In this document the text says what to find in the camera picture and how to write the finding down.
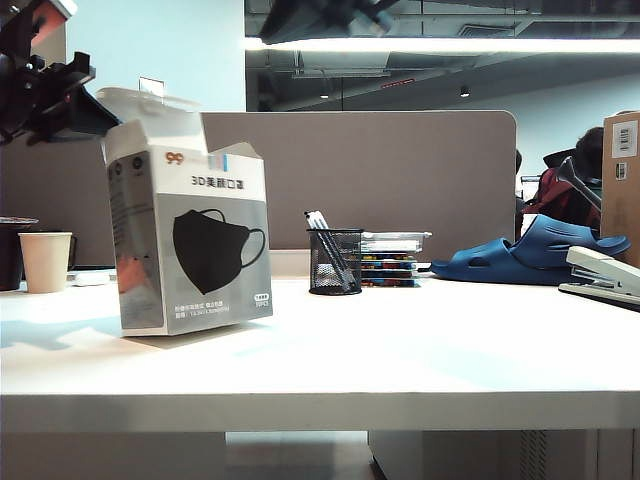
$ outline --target blue slipper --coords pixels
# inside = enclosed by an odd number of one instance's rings
[[[559,285],[576,282],[566,262],[572,246],[613,256],[631,242],[622,235],[597,238],[589,227],[538,215],[522,238],[511,245],[498,238],[456,252],[449,262],[434,260],[431,271],[443,278],[469,282]]]

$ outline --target backpack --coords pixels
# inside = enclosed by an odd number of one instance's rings
[[[543,172],[536,196],[522,213],[542,213],[562,222],[600,229],[600,212],[569,182],[558,180],[555,168]]]

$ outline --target black face mask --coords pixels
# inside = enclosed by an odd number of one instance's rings
[[[207,212],[218,212],[222,221],[203,215]],[[253,260],[243,265],[242,248],[254,232],[262,234],[262,247]],[[173,245],[180,266],[203,295],[231,283],[240,270],[258,260],[266,240],[259,228],[249,230],[227,223],[224,214],[215,208],[189,210],[173,221]]]

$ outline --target desk surface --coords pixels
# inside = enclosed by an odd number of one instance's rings
[[[447,282],[121,338],[114,284],[0,294],[4,431],[640,426],[640,316],[552,287]]]

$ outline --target floor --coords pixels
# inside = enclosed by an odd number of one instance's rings
[[[367,432],[227,433],[225,480],[384,480]]]

